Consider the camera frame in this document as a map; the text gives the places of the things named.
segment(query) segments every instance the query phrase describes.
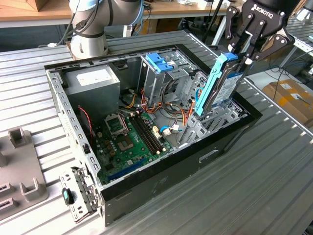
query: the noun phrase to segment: robotiq logo text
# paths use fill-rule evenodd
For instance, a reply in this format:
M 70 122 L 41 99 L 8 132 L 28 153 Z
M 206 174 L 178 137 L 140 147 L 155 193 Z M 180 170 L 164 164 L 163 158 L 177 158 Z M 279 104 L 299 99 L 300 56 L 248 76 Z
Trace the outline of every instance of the robotiq logo text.
M 251 8 L 252 11 L 258 11 L 260 13 L 262 13 L 263 15 L 269 17 L 269 18 L 273 18 L 273 14 L 264 10 L 263 8 L 257 6 L 257 4 L 254 4 L 253 8 Z

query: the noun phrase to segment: workbench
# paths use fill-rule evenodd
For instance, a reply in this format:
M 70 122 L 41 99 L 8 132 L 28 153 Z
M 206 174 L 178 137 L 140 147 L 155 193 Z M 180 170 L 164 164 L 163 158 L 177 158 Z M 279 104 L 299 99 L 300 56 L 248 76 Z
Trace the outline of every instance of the workbench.
M 108 40 L 112 53 L 183 43 L 211 66 L 216 54 L 184 31 Z M 75 224 L 59 182 L 74 163 L 44 64 L 72 60 L 65 46 L 0 53 L 0 136 L 30 130 L 49 197 L 0 222 L 1 234 L 300 235 L 313 220 L 313 134 L 243 81 L 263 116 L 227 154 L 109 227 L 95 213 Z
M 193 3 L 191 6 L 185 6 L 176 1 L 154 1 L 151 3 L 150 15 L 148 11 L 145 10 L 142 18 L 144 20 L 149 18 L 149 21 L 153 21 L 167 18 L 203 17 L 209 16 L 209 13 L 210 16 L 212 16 L 214 12 L 214 7 L 210 13 L 210 7 L 198 6 L 197 3 Z M 226 9 L 221 8 L 217 15 L 223 16 L 223 19 L 212 45 L 219 43 L 225 31 Z M 40 12 L 0 5 L 0 28 L 68 24 L 70 18 L 71 11 L 68 0 L 50 0 Z M 132 25 L 124 26 L 123 37 L 129 37 L 131 35 L 132 27 Z

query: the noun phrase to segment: green motherboard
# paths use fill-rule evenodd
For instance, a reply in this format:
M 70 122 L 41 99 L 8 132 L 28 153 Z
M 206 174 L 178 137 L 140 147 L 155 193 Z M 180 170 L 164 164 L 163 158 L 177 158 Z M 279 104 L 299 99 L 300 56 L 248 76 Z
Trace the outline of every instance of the green motherboard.
M 132 117 L 122 117 L 128 133 L 114 138 L 112 131 L 116 132 L 124 126 L 117 118 L 96 128 L 96 156 L 101 165 L 98 177 L 104 184 L 173 151 L 170 143 L 163 137 L 159 140 L 148 139 L 154 134 L 155 124 L 147 113 L 141 113 L 135 118 L 137 122 Z M 153 148 L 151 141 L 159 147 L 158 150 Z

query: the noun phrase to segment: pcie slot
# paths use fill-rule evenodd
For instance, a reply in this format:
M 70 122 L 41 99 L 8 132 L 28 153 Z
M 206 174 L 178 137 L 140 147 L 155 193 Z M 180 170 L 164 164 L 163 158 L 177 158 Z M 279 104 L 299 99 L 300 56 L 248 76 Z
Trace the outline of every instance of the pcie slot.
M 117 172 L 117 173 L 115 173 L 113 175 L 108 176 L 108 180 L 111 181 L 111 180 L 117 179 L 117 178 L 119 178 L 119 177 L 121 177 L 123 175 L 128 174 L 129 172 L 131 172 L 133 170 L 136 170 L 137 168 L 139 168 L 141 166 L 141 164 L 142 164 L 142 162 L 144 160 L 145 159 L 142 159 L 139 162 L 129 166 L 128 168 L 125 168 L 125 169 L 123 169 L 123 170 L 121 170 L 121 171 L 119 171 L 119 172 Z
M 162 149 L 161 145 L 157 142 L 140 117 L 133 117 L 130 121 L 152 154 L 156 154 L 157 151 Z

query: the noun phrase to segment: slotted metal table surface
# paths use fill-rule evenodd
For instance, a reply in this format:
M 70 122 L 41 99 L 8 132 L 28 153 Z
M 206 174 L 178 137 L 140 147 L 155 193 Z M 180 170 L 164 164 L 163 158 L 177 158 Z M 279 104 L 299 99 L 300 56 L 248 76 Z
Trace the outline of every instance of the slotted metal table surface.
M 113 53 L 175 43 L 214 63 L 184 31 L 109 40 Z M 43 69 L 70 60 L 66 47 L 0 53 L 0 136 L 17 126 L 31 131 L 49 192 L 1 221 L 1 234 L 300 235 L 313 220 L 313 135 L 245 81 L 239 92 L 263 117 L 228 154 L 110 227 L 97 213 L 74 224 L 58 178 L 74 156 Z
M 309 40 L 309 36 L 313 36 L 313 22 L 303 23 L 292 16 L 289 18 L 286 29 L 295 38 L 294 45 L 313 56 L 313 42 Z

